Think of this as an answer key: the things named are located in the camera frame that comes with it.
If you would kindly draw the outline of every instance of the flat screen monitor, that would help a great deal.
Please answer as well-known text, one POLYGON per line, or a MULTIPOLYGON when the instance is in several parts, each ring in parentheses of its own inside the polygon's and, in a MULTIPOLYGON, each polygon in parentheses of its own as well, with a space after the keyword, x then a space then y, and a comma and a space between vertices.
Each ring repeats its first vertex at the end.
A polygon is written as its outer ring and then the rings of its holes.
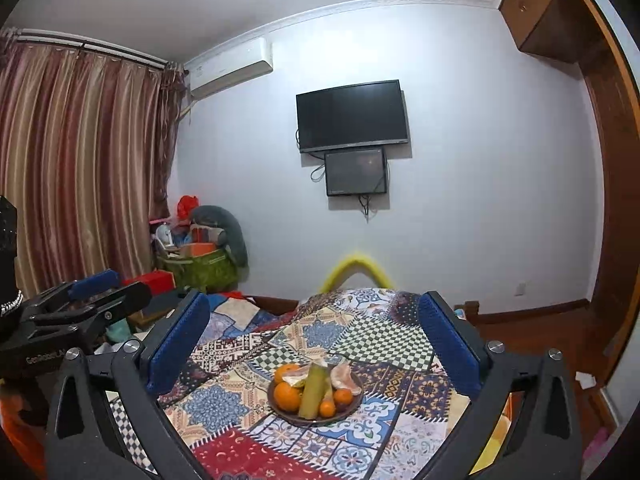
POLYGON ((300 153, 408 141, 398 80, 299 94, 296 105, 300 153))
POLYGON ((326 152, 324 180, 327 196, 386 193, 384 148, 326 152))

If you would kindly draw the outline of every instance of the brown plate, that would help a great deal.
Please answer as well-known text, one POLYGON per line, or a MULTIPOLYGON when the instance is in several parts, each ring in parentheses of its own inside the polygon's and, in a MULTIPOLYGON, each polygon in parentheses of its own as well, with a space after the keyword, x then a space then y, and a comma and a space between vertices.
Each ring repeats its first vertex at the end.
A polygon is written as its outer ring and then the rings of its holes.
POLYGON ((356 396, 353 396, 353 400, 346 410, 344 410, 343 412, 336 412, 334 416, 331 416, 329 418, 322 418, 318 416, 318 418, 315 418, 314 420, 307 420, 306 418, 298 416, 297 413, 283 412, 276 405, 276 402, 273 399, 273 391, 276 388, 276 383, 274 381, 271 381, 271 383, 269 384, 269 389, 267 390, 267 400, 269 401, 271 409, 276 412, 278 416, 286 420, 289 424, 292 424, 294 426, 325 426, 326 424, 331 424, 332 422, 339 422, 340 420, 344 420, 349 415, 351 415, 351 413, 355 412, 362 404, 362 399, 364 398, 364 388, 362 387, 362 381, 354 373, 351 373, 351 378, 353 379, 353 382, 360 387, 360 393, 356 396))

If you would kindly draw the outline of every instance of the gray u-shaped cushion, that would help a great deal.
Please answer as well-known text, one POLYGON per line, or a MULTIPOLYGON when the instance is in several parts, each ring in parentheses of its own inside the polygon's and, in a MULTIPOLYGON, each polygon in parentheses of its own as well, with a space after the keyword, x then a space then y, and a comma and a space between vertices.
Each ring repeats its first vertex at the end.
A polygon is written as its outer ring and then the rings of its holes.
POLYGON ((201 205, 191 210, 189 220, 199 225, 224 229, 227 252, 230 253, 231 259, 238 267, 246 266, 247 254, 242 229, 236 217, 229 211, 217 205, 201 205))

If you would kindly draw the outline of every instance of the electrical socket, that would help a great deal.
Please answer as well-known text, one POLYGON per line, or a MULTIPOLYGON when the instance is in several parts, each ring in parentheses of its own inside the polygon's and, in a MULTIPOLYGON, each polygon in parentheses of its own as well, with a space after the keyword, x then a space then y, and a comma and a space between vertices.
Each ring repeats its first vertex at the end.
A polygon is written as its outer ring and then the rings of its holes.
POLYGON ((516 293, 514 294, 514 296, 524 296, 526 291, 527 291, 527 283, 526 282, 518 283, 518 286, 516 287, 516 293))

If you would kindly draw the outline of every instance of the small orange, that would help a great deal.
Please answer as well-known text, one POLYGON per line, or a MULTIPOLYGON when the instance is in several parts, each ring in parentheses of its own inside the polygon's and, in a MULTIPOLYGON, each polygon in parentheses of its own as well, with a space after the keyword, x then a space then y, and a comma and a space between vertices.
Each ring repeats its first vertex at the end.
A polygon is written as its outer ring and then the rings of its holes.
POLYGON ((273 380, 276 382, 276 384, 280 384, 283 381, 282 374, 284 372, 297 370, 298 368, 300 368, 300 365, 297 365, 295 363, 289 363, 289 364, 286 364, 286 365, 279 366, 278 369, 276 370, 276 372, 273 375, 273 380))
POLYGON ((329 418, 335 415, 335 404, 331 400, 323 400, 320 403, 320 416, 329 418))
POLYGON ((353 394, 347 388, 339 388, 334 392, 334 401, 339 410, 344 410, 353 401, 353 394))
POLYGON ((302 391, 287 383, 280 383, 273 390, 273 399, 284 412, 296 412, 300 407, 302 391))

